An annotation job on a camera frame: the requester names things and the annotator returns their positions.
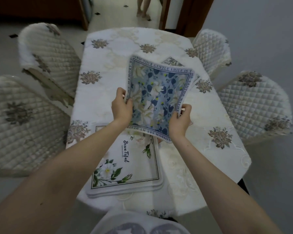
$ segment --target chair backrest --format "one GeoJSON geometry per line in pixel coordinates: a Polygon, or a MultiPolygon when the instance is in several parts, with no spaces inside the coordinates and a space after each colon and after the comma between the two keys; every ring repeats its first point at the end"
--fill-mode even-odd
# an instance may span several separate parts
{"type": "Polygon", "coordinates": [[[70,117],[12,76],[0,76],[0,176],[27,176],[65,149],[70,117]]]}
{"type": "Polygon", "coordinates": [[[21,66],[35,69],[72,98],[75,97],[81,60],[53,24],[37,23],[18,37],[21,66]]]}
{"type": "Polygon", "coordinates": [[[244,145],[291,133],[288,95],[268,77],[242,71],[217,92],[244,145]]]}
{"type": "Polygon", "coordinates": [[[213,81],[221,67],[231,65],[228,39],[219,32],[204,29],[192,42],[204,69],[213,81]]]}

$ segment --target person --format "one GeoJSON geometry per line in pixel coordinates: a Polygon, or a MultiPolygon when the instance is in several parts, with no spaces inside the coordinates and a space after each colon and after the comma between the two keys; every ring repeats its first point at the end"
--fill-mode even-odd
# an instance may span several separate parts
{"type": "MultiPolygon", "coordinates": [[[[124,94],[124,89],[117,89],[116,98],[112,102],[114,120],[109,125],[45,163],[0,203],[0,234],[56,232],[102,157],[129,125],[133,102],[129,99],[125,103],[124,94]]],[[[177,117],[176,112],[173,113],[169,122],[169,136],[222,232],[281,233],[246,192],[188,141],[185,134],[190,124],[191,106],[184,104],[183,108],[180,117],[177,117]]],[[[92,233],[189,232],[173,221],[118,210],[112,214],[108,212],[92,233]]]]}
{"type": "Polygon", "coordinates": [[[151,0],[144,0],[143,3],[143,11],[141,10],[141,5],[142,5],[143,0],[138,0],[138,11],[137,11],[137,16],[142,16],[142,19],[146,19],[148,21],[151,20],[151,17],[147,14],[147,10],[149,8],[151,0]]]}

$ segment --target wall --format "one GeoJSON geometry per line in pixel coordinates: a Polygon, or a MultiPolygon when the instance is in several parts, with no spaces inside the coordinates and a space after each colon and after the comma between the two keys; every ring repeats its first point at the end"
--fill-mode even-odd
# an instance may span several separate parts
{"type": "Polygon", "coordinates": [[[165,29],[176,29],[183,0],[171,0],[165,29]]]}
{"type": "MultiPolygon", "coordinates": [[[[293,111],[293,0],[214,0],[205,28],[230,43],[232,65],[215,80],[216,88],[242,70],[255,70],[288,93],[293,111]]],[[[293,233],[293,134],[247,150],[250,194],[284,233],[293,233]]]]}

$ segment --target person's left arm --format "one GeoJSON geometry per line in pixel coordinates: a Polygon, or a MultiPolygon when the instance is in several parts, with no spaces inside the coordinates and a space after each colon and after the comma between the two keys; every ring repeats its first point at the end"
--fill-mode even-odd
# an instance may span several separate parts
{"type": "Polygon", "coordinates": [[[64,150],[25,179],[0,204],[1,233],[54,233],[76,197],[118,135],[128,126],[133,112],[125,90],[117,89],[112,102],[114,120],[64,150]]]}

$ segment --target dining table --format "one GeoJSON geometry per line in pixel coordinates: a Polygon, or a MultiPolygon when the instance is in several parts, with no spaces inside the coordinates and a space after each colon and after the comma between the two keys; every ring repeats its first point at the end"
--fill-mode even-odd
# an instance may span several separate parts
{"type": "MultiPolygon", "coordinates": [[[[195,71],[199,80],[192,84],[184,101],[192,105],[192,124],[186,137],[234,182],[240,181],[251,160],[197,50],[188,38],[157,29],[115,28],[87,36],[66,148],[93,133],[94,123],[113,121],[111,102],[118,87],[127,88],[126,68],[132,54],[155,63],[169,58],[168,64],[195,71]]],[[[159,190],[89,198],[84,187],[77,199],[97,212],[121,206],[160,217],[180,216],[205,207],[198,185],[172,143],[159,144],[159,159],[164,175],[159,190]]]]}

